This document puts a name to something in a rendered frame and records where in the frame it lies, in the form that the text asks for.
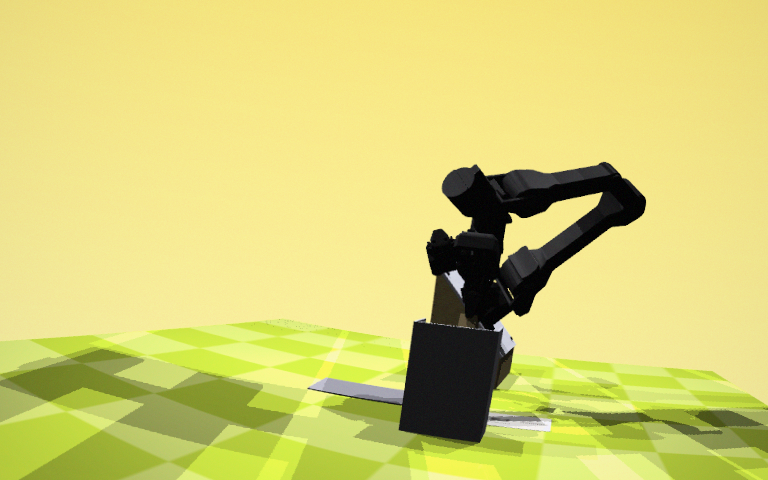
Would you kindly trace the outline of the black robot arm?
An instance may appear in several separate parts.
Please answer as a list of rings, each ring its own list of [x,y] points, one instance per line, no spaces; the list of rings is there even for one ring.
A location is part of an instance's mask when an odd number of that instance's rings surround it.
[[[528,314],[536,294],[547,285],[554,269],[609,228],[634,222],[646,208],[643,194],[606,162],[553,173],[522,169],[487,176],[474,164],[471,168],[452,170],[441,190],[464,216],[472,217],[470,227],[492,224],[504,235],[506,225],[512,224],[508,213],[529,218],[544,213],[553,203],[602,192],[597,207],[544,246],[534,250],[523,246],[508,255],[495,278],[501,287],[499,306],[490,308],[481,320],[489,330],[495,330],[493,325],[512,311],[519,317]],[[442,228],[436,229],[427,242],[434,276],[457,271],[456,263],[467,255],[467,250],[462,250],[460,257],[455,257],[455,239],[449,237]]]

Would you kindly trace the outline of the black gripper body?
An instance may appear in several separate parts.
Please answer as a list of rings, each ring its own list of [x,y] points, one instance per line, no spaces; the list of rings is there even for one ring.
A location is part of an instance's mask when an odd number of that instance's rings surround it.
[[[460,257],[461,251],[467,250],[467,255],[462,256],[463,263],[494,265],[497,267],[496,277],[499,277],[503,241],[504,233],[499,227],[486,223],[475,224],[467,232],[463,231],[455,237],[454,254]],[[498,307],[501,287],[494,282],[489,291],[498,292],[498,300],[491,308]]]

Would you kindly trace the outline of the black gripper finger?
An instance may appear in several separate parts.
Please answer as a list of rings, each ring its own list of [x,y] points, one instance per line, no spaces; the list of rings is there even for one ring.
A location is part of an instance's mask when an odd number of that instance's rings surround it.
[[[465,317],[472,319],[495,281],[497,267],[463,262],[457,262],[456,267],[465,281]]]
[[[464,288],[461,288],[461,296],[465,299]],[[482,320],[485,313],[492,307],[498,300],[498,292],[488,291],[481,305],[479,306],[475,316],[478,316],[478,322]]]

